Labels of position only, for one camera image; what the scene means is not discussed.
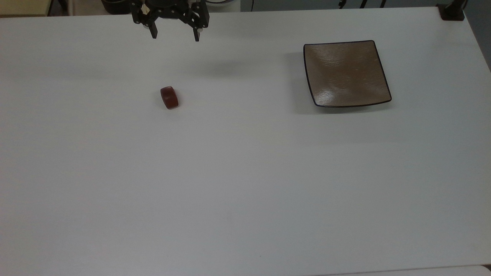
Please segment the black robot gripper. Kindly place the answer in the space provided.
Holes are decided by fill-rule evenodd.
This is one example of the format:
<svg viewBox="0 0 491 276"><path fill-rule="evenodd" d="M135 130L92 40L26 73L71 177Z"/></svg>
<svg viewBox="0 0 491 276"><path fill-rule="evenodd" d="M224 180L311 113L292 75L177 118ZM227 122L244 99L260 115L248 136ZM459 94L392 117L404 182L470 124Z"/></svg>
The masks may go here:
<svg viewBox="0 0 491 276"><path fill-rule="evenodd" d="M201 32L208 28L210 21L207 4L191 0L146 0L145 3L131 3L130 12L133 22L148 28L154 39L158 34L155 26L158 18L187 20L187 24L193 28L196 42L199 42Z"/></svg>

